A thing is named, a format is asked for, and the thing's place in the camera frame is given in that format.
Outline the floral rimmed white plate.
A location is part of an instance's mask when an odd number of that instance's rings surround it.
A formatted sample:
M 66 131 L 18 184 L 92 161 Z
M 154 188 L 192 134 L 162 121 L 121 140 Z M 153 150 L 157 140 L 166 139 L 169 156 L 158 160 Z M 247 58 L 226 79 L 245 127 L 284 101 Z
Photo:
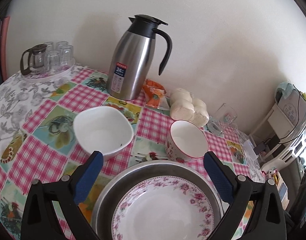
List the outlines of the floral rimmed white plate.
M 141 181 L 119 201 L 112 238 L 207 239 L 214 229 L 209 199 L 192 182 L 175 176 Z

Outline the large steel basin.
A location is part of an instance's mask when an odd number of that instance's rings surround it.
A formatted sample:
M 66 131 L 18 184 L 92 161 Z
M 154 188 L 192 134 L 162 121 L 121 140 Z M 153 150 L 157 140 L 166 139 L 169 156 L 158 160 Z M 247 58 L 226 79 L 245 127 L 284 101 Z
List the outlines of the large steel basin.
M 100 239 L 112 239 L 111 222 L 113 213 L 122 197 L 136 184 L 156 176 L 184 178 L 206 194 L 213 208 L 215 225 L 224 215 L 221 200 L 216 190 L 199 172 L 191 167 L 169 160 L 153 160 L 133 165 L 120 172 L 104 187 L 92 212 L 91 226 Z

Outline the red rimmed floral bowl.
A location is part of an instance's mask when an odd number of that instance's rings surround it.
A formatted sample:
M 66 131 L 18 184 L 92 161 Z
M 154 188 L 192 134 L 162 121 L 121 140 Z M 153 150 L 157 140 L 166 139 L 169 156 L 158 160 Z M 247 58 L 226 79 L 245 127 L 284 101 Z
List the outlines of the red rimmed floral bowl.
M 171 124 L 164 145 L 168 158 L 183 164 L 203 158 L 209 150 L 205 133 L 184 120 Z

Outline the white square bowl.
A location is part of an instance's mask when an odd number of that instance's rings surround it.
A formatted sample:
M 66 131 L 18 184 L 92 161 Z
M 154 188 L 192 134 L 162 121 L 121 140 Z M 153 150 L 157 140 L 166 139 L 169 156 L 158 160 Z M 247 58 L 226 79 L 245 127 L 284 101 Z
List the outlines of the white square bowl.
M 127 118 L 110 106 L 93 107 L 80 112 L 74 118 L 73 131 L 86 153 L 99 151 L 105 161 L 122 152 L 134 136 Z

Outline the smartphone on table edge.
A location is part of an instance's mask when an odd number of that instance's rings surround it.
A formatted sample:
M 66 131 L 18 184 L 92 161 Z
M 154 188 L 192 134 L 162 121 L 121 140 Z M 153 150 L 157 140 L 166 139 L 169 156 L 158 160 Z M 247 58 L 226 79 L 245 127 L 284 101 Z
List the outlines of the smartphone on table edge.
M 281 202 L 288 204 L 289 199 L 288 199 L 288 187 L 287 187 L 287 185 L 283 181 L 280 181 L 278 186 L 277 186 L 277 189 L 278 189 L 278 193 L 279 193 L 279 197 L 280 197 Z

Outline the colourful candy packet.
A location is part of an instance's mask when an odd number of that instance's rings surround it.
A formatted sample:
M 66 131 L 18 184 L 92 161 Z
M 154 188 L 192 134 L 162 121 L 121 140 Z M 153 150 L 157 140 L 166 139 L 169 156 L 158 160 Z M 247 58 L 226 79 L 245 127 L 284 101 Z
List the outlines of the colourful candy packet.
M 277 186 L 279 183 L 279 172 L 276 169 L 268 170 L 267 172 L 267 178 L 272 179 Z

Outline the white power adapter box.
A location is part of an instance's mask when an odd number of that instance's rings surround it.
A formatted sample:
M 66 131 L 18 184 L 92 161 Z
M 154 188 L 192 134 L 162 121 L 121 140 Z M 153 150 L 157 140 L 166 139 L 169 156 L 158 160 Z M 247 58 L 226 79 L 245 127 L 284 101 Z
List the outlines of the white power adapter box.
M 255 161 L 258 156 L 256 155 L 255 151 L 254 151 L 254 146 L 252 144 L 252 142 L 250 141 L 250 139 L 246 140 L 243 145 L 242 145 L 245 154 L 253 161 Z

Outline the checkered floral tablecloth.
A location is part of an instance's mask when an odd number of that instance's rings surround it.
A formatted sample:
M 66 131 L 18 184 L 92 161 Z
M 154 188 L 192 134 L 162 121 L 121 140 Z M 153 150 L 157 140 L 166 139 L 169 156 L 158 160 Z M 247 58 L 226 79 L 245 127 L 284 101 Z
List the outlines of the checkered floral tablecloth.
M 167 158 L 164 142 L 172 124 L 167 111 L 145 104 L 145 95 L 118 100 L 105 90 L 107 75 L 83 65 L 67 75 L 30 83 L 14 74 L 0 85 L 0 239 L 19 239 L 24 206 L 33 179 L 43 183 L 72 174 L 88 159 L 79 145 L 73 120 L 92 107 L 120 111 L 134 131 L 132 141 L 109 159 L 88 197 L 79 205 L 87 220 L 105 186 L 128 167 Z

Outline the white shelf rack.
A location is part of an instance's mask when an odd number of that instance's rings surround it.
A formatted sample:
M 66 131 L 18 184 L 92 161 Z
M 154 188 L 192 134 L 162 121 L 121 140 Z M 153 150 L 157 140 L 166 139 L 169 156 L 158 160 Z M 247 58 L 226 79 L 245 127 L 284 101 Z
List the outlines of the white shelf rack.
M 306 94 L 289 82 L 280 83 L 272 108 L 249 138 L 264 174 L 290 165 L 306 148 Z

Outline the clear glass mug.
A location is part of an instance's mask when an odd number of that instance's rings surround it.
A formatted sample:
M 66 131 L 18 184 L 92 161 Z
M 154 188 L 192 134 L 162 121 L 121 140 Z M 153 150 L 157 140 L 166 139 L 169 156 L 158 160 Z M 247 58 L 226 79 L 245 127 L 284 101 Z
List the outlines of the clear glass mug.
M 207 124 L 209 131 L 217 136 L 232 135 L 237 130 L 235 120 L 238 115 L 227 103 L 223 103 Z

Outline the bag of white buns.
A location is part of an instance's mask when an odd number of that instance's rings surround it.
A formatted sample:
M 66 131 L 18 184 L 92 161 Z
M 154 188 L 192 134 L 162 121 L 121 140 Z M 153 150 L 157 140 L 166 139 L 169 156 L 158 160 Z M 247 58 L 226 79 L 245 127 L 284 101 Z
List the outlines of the bag of white buns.
M 195 97 L 193 93 L 177 88 L 170 93 L 170 117 L 191 122 L 201 128 L 209 122 L 206 103 Z

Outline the tray of drinking glasses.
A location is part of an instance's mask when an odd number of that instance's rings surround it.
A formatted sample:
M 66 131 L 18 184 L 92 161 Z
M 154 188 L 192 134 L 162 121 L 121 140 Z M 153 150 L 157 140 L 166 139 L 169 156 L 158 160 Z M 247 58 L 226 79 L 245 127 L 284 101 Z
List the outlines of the tray of drinking glasses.
M 75 65 L 73 57 L 73 46 L 66 41 L 43 43 L 47 45 L 46 56 L 44 60 L 45 71 L 39 75 L 29 74 L 23 78 L 32 83 L 53 81 L 67 75 Z M 28 53 L 24 55 L 24 66 L 27 66 Z

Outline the orange snack packet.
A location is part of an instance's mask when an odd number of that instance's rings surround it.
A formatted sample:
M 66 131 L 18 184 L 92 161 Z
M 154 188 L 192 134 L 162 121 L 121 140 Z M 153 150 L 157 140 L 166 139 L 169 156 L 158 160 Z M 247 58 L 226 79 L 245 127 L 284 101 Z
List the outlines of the orange snack packet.
M 164 111 L 170 109 L 166 98 L 165 88 L 161 84 L 146 79 L 142 89 L 145 94 L 146 106 Z

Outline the stainless steel thermos jug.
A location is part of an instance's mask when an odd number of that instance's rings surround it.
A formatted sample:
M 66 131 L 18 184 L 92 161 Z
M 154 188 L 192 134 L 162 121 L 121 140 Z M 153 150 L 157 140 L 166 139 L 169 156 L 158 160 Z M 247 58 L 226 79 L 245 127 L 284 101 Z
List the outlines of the stainless steel thermos jug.
M 131 25 L 114 50 L 106 83 L 110 96 L 124 101 L 138 98 L 141 92 L 154 57 L 156 35 L 163 37 L 167 43 L 159 75 L 163 73 L 173 48 L 170 36 L 158 29 L 161 24 L 168 25 L 167 22 L 143 14 L 129 20 Z

